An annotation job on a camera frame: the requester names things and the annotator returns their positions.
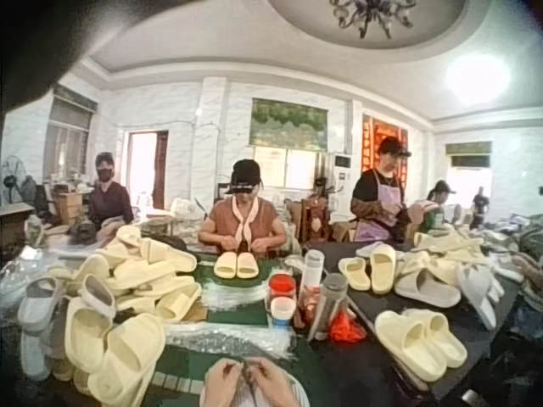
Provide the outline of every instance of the person in green shirt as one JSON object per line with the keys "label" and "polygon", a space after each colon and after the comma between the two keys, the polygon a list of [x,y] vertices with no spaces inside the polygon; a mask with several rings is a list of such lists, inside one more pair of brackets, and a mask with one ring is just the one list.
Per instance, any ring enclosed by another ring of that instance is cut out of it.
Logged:
{"label": "person in green shirt", "polygon": [[447,202],[449,194],[456,193],[451,190],[449,184],[445,181],[440,180],[435,184],[435,187],[428,194],[428,201],[436,202],[439,207],[433,210],[430,210],[424,215],[423,223],[419,226],[418,231],[421,233],[428,233],[430,229],[438,229],[443,222],[445,221],[445,210],[443,205]]}

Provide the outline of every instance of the ceiling light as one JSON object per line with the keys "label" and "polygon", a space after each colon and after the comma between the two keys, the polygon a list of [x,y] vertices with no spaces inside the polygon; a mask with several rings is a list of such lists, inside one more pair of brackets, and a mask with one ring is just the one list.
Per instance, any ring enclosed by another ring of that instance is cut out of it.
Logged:
{"label": "ceiling light", "polygon": [[417,5],[417,0],[329,0],[334,6],[333,15],[338,19],[339,28],[352,25],[360,32],[360,38],[367,33],[367,26],[377,21],[387,38],[390,39],[392,19],[412,28],[409,20],[409,8]]}
{"label": "ceiling light", "polygon": [[447,71],[446,84],[464,104],[487,103],[509,85],[509,69],[491,55],[467,55]]}

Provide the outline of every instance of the red plastic bag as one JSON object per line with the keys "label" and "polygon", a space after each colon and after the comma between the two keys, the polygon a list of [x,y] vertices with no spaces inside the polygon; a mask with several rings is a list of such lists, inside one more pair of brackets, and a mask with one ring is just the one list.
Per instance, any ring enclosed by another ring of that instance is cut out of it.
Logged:
{"label": "red plastic bag", "polygon": [[366,331],[342,309],[332,321],[330,338],[336,342],[358,343],[366,338]]}

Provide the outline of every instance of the chandelier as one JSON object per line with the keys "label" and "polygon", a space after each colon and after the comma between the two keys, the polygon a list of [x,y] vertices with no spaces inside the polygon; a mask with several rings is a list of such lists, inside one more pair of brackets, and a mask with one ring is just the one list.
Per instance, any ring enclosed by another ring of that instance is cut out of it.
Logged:
{"label": "chandelier", "polygon": [[390,36],[392,18],[397,19],[403,26],[412,28],[409,20],[409,8],[417,5],[417,0],[329,0],[335,6],[333,15],[339,21],[339,28],[352,25],[360,32],[360,38],[367,33],[367,26],[377,21],[387,38]]}

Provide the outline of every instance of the woman wearing black cap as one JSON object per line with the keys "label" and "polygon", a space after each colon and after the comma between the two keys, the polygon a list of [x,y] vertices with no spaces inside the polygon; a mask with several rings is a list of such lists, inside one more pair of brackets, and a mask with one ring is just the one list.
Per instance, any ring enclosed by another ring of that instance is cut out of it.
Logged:
{"label": "woman wearing black cap", "polygon": [[379,163],[364,171],[356,183],[350,211],[358,218],[356,242],[403,242],[410,222],[404,190],[395,176],[400,161],[411,156],[396,137],[386,137],[379,145]]}
{"label": "woman wearing black cap", "polygon": [[134,220],[128,191],[113,181],[115,164],[111,153],[100,153],[94,162],[98,181],[89,198],[89,219],[99,231],[97,239],[107,237]]}
{"label": "woman wearing black cap", "polygon": [[253,159],[242,159],[233,168],[231,198],[215,204],[198,234],[205,244],[223,251],[251,251],[265,254],[269,248],[285,243],[286,234],[272,203],[258,198],[260,166]]}
{"label": "woman wearing black cap", "polygon": [[445,221],[445,211],[443,210],[442,205],[447,202],[449,194],[451,193],[456,192],[452,191],[449,184],[445,181],[441,180],[435,184],[434,189],[428,194],[427,200],[436,202],[439,207],[424,214],[423,223],[418,227],[418,231],[428,233],[430,229],[437,229],[443,225],[443,222]]}

